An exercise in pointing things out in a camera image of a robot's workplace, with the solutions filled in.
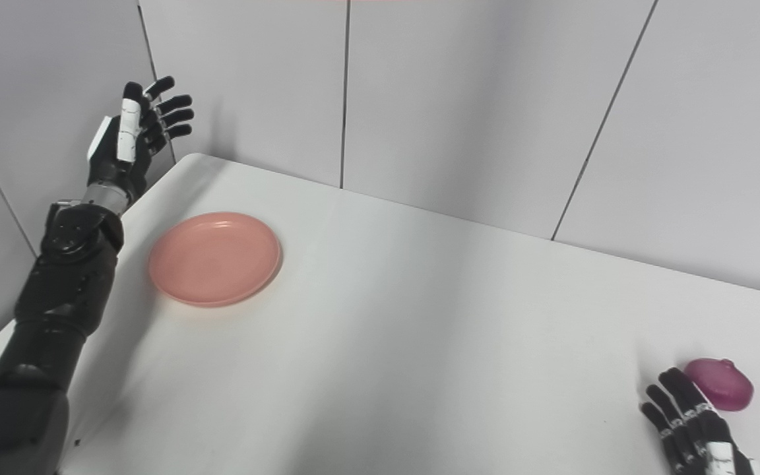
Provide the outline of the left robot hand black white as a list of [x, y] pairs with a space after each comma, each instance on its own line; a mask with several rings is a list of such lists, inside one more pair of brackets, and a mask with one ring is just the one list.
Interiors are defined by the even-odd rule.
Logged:
[[192, 96], [160, 99], [174, 86], [172, 76], [159, 78], [147, 87], [127, 83], [120, 113], [104, 117], [90, 143], [88, 190], [115, 193], [118, 210], [129, 208], [144, 195], [153, 157], [172, 139], [193, 131]]

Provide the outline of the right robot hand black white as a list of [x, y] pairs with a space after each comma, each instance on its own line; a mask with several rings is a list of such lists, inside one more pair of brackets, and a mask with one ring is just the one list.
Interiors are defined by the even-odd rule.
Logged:
[[652, 427], [670, 474], [760, 474], [729, 424], [680, 369], [661, 373], [648, 385], [639, 410]]

